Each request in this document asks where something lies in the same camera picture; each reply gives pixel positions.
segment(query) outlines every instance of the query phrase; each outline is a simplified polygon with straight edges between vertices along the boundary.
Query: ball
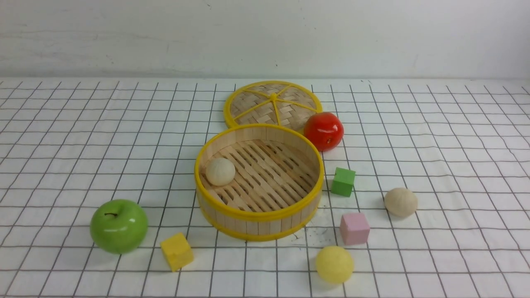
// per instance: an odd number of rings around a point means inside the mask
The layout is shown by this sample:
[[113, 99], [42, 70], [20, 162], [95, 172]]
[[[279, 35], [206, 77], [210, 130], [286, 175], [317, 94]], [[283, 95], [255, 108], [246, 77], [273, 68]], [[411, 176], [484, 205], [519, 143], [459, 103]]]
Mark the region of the ball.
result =
[[387, 192], [385, 207], [397, 217], [408, 217], [418, 209], [418, 197], [407, 188], [397, 187]]
[[235, 166], [225, 158], [213, 159], [208, 163], [205, 174], [212, 185], [224, 186], [234, 180]]
[[342, 284], [354, 272], [354, 259], [339, 246], [328, 246], [316, 255], [316, 272], [331, 284]]

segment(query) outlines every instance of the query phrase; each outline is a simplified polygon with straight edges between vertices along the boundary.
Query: bamboo steamer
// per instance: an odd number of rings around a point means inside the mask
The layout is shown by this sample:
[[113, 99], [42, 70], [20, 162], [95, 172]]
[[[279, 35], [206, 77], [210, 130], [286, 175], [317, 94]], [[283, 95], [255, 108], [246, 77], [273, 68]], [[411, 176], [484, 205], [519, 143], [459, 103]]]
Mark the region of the bamboo steamer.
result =
[[[212, 186], [208, 162], [229, 159], [234, 180]], [[197, 199], [206, 220], [221, 232], [249, 241], [290, 235], [313, 217], [322, 194], [324, 164], [311, 142], [273, 124], [232, 127], [213, 137], [195, 162]]]
[[227, 127], [266, 123], [299, 133], [322, 105], [308, 89], [284, 81], [262, 81], [243, 86], [228, 97], [224, 107]]

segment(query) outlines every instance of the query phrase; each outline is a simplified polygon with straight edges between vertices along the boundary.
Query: green cube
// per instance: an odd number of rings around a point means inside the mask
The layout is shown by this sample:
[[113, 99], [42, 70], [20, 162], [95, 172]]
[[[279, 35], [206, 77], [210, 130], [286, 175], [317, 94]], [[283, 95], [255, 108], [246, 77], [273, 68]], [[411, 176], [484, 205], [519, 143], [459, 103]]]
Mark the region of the green cube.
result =
[[335, 177], [331, 184], [331, 193], [339, 196], [349, 197], [354, 188], [355, 171], [343, 168], [335, 169]]

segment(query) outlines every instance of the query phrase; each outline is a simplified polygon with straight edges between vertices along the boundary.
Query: red tomato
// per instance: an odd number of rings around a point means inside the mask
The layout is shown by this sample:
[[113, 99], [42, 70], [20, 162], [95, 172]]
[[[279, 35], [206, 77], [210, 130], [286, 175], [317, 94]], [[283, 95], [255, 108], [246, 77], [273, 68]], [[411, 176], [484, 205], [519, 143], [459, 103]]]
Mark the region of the red tomato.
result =
[[304, 126], [304, 136], [324, 152], [339, 145], [344, 136], [344, 127], [333, 113], [323, 112], [311, 116]]

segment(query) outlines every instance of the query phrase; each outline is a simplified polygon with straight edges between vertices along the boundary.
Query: beige wooden ball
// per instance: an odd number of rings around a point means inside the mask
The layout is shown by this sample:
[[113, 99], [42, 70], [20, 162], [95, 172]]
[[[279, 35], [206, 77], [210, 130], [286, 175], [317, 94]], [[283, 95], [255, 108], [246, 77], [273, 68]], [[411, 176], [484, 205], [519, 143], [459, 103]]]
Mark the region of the beige wooden ball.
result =
[[391, 214], [408, 217], [418, 209], [418, 197], [407, 188], [394, 188], [384, 198], [385, 207]]
[[206, 166], [206, 179], [214, 186], [224, 186], [235, 177], [234, 164], [225, 158], [213, 159]]

